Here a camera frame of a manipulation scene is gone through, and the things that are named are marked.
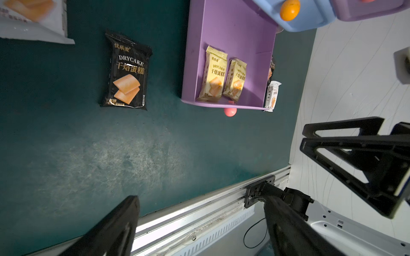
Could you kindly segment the purple drawer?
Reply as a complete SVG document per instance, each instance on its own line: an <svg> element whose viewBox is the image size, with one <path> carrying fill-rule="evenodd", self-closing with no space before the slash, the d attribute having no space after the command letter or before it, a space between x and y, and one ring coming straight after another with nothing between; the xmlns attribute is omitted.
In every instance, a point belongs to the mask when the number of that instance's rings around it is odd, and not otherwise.
<svg viewBox="0 0 410 256"><path fill-rule="evenodd" d="M359 21L382 17L410 8L410 1L406 0L333 0L331 3L337 18L342 21Z"/></svg>
<svg viewBox="0 0 410 256"><path fill-rule="evenodd" d="M181 101L208 108L265 110L277 26L253 1L191 1ZM247 64L238 102L227 97L218 102L199 100L208 47Z"/></svg>

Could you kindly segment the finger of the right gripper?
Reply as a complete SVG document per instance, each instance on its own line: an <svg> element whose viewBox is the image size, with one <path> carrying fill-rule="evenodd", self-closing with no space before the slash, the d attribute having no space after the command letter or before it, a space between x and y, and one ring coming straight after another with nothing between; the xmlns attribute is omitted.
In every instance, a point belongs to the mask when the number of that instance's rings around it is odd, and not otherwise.
<svg viewBox="0 0 410 256"><path fill-rule="evenodd" d="M377 135L384 118L365 117L343 121L306 124L302 134L307 138Z"/></svg>
<svg viewBox="0 0 410 256"><path fill-rule="evenodd" d="M319 152L325 149L355 169L362 182ZM324 168L380 215L393 219L402 202L410 201L410 125L396 124L389 135L304 139L301 152Z"/></svg>

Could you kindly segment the black drycake packet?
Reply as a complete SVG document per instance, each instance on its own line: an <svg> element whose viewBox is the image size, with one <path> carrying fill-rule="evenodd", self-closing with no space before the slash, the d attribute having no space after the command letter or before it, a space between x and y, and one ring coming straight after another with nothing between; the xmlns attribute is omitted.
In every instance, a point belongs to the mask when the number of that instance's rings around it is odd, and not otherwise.
<svg viewBox="0 0 410 256"><path fill-rule="evenodd" d="M108 92L101 105L146 110L151 47L120 33L106 31L105 36L112 52Z"/></svg>
<svg viewBox="0 0 410 256"><path fill-rule="evenodd" d="M272 59L270 61L270 68L269 68L269 73L268 73L267 85L269 85L272 81L272 75L273 75L274 70L275 70L275 59L274 59L274 57L272 57Z"/></svg>

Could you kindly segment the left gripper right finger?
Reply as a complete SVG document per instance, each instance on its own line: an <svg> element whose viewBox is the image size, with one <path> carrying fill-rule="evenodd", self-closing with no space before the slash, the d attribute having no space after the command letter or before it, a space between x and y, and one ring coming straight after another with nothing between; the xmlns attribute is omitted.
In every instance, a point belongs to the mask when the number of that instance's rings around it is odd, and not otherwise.
<svg viewBox="0 0 410 256"><path fill-rule="evenodd" d="M342 256L292 208L275 196L264 196L264 212L275 256Z"/></svg>

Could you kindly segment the yellow cookie packet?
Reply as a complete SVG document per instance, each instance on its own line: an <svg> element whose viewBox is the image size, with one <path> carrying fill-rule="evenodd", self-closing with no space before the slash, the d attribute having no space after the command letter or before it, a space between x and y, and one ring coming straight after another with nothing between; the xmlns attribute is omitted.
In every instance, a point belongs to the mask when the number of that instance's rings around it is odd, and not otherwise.
<svg viewBox="0 0 410 256"><path fill-rule="evenodd" d="M227 70L227 53L210 45L206 50L206 64L198 100L218 102L222 96Z"/></svg>
<svg viewBox="0 0 410 256"><path fill-rule="evenodd" d="M240 59L232 59L223 95L238 102L246 80L247 64Z"/></svg>

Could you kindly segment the white cookie packet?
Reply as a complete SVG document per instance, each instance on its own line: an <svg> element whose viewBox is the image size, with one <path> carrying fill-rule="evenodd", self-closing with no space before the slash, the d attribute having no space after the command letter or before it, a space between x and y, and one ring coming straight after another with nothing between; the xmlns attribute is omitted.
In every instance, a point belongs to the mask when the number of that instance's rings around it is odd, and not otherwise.
<svg viewBox="0 0 410 256"><path fill-rule="evenodd" d="M278 81L271 81L267 86L264 104L265 112L273 112L273 110L275 109L279 93L279 86L281 86L281 83Z"/></svg>
<svg viewBox="0 0 410 256"><path fill-rule="evenodd" d="M1 1L1 38L74 44L67 31L67 2Z"/></svg>

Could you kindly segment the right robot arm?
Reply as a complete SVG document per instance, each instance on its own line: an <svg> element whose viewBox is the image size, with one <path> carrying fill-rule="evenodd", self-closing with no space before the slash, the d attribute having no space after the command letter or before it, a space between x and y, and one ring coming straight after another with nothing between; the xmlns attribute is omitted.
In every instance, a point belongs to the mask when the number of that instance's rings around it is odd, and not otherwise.
<svg viewBox="0 0 410 256"><path fill-rule="evenodd" d="M300 150L383 217L410 201L410 125L380 135L381 117L307 124ZM252 185L246 203L264 203L276 256L407 256L410 245L345 218L298 190Z"/></svg>

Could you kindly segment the purple top drawer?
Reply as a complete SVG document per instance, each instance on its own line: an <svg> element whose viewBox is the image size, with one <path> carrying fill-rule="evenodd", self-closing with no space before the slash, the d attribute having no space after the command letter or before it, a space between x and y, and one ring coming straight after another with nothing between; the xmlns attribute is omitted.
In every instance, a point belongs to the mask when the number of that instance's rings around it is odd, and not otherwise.
<svg viewBox="0 0 410 256"><path fill-rule="evenodd" d="M333 0L331 3L337 18L342 21L359 21L382 17L410 8L410 1L406 0Z"/></svg>

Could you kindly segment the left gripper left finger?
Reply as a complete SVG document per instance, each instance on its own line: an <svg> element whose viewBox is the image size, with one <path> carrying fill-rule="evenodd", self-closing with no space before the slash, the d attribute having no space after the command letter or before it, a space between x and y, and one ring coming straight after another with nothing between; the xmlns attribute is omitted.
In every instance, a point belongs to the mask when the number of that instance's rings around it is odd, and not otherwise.
<svg viewBox="0 0 410 256"><path fill-rule="evenodd" d="M128 196L62 256L129 256L138 226L138 196Z"/></svg>

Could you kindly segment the purple bottom drawer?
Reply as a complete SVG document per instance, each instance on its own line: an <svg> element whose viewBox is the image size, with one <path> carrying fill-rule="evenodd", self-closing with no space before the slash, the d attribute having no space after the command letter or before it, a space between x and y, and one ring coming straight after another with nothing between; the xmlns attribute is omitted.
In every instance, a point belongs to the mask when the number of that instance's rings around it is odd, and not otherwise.
<svg viewBox="0 0 410 256"><path fill-rule="evenodd" d="M277 26L253 1L191 1L181 101L208 108L265 110ZM208 47L247 64L238 102L227 97L218 102L199 100Z"/></svg>

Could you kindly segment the blue drawer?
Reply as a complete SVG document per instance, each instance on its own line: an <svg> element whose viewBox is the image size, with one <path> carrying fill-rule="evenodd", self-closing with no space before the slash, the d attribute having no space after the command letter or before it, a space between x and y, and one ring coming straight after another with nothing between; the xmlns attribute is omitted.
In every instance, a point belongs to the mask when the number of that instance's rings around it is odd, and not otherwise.
<svg viewBox="0 0 410 256"><path fill-rule="evenodd" d="M254 1L280 27L288 32L302 32L335 21L330 1Z"/></svg>

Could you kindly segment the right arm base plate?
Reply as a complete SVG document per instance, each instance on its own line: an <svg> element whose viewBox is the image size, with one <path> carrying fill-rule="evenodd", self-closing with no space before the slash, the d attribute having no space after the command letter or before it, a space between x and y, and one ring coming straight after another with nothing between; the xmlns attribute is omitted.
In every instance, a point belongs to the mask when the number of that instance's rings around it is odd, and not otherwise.
<svg viewBox="0 0 410 256"><path fill-rule="evenodd" d="M262 191L267 184L274 185L275 175L270 175L267 178L253 182L246 186L246 193L244 196L244 208L250 208L258 202L258 198L262 196Z"/></svg>

